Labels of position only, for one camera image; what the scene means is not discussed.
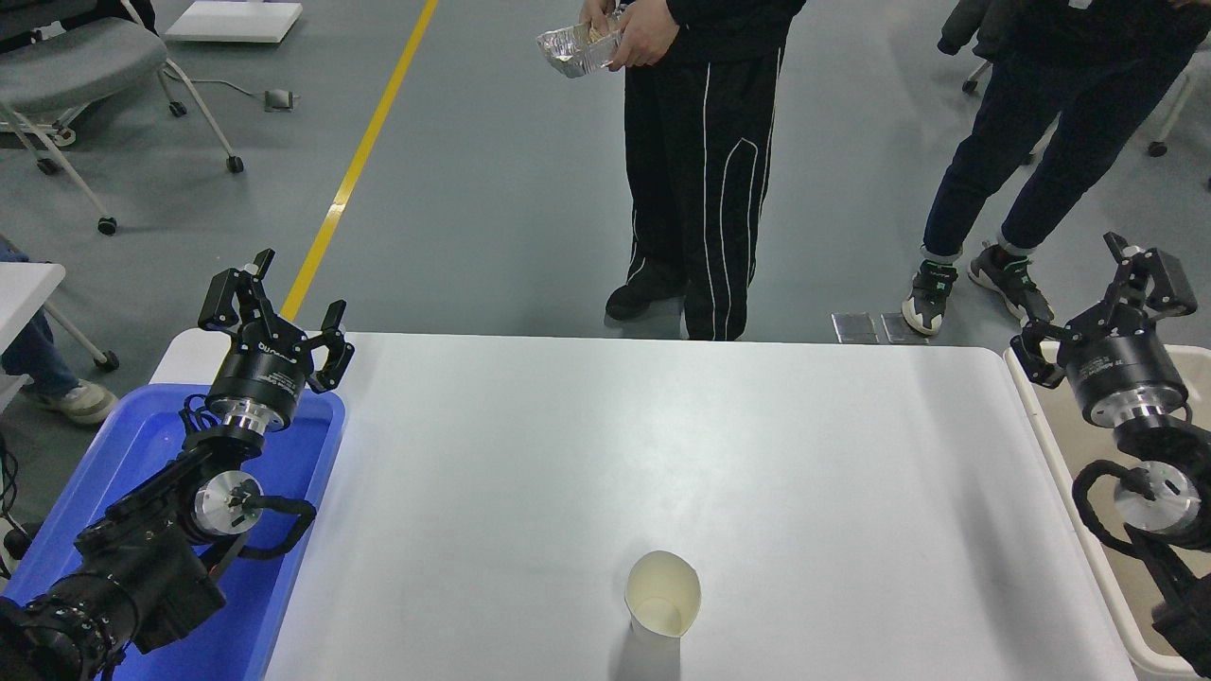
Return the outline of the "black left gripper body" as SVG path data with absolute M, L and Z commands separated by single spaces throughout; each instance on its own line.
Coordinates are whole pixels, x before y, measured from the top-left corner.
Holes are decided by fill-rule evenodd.
M 230 334 L 231 344 L 206 396 L 216 414 L 229 412 L 241 400 L 271 410 L 277 417 L 293 417 L 306 387 L 314 362 L 299 355 L 294 345 L 303 333 L 279 333 L 269 338 Z

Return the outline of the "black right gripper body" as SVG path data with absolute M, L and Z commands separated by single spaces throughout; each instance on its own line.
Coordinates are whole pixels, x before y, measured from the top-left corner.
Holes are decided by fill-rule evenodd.
M 1188 404 L 1189 390 L 1157 334 L 1157 324 L 1113 334 L 1068 324 L 1057 362 L 1084 417 L 1170 414 Z

